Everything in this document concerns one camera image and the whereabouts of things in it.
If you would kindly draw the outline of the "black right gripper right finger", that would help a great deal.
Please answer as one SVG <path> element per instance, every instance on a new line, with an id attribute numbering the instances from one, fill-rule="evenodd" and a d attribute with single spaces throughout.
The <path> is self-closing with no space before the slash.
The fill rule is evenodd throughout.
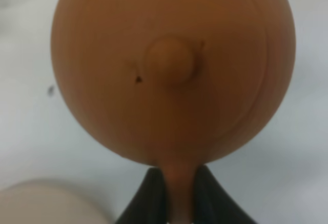
<path id="1" fill-rule="evenodd" d="M 224 190 L 207 166 L 197 169 L 193 189 L 193 223 L 256 224 Z"/>

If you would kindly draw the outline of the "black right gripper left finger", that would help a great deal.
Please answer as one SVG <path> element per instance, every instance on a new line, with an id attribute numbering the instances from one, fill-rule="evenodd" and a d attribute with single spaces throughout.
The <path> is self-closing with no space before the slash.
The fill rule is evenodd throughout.
<path id="1" fill-rule="evenodd" d="M 150 168 L 116 224 L 167 223 L 166 186 L 159 168 Z"/>

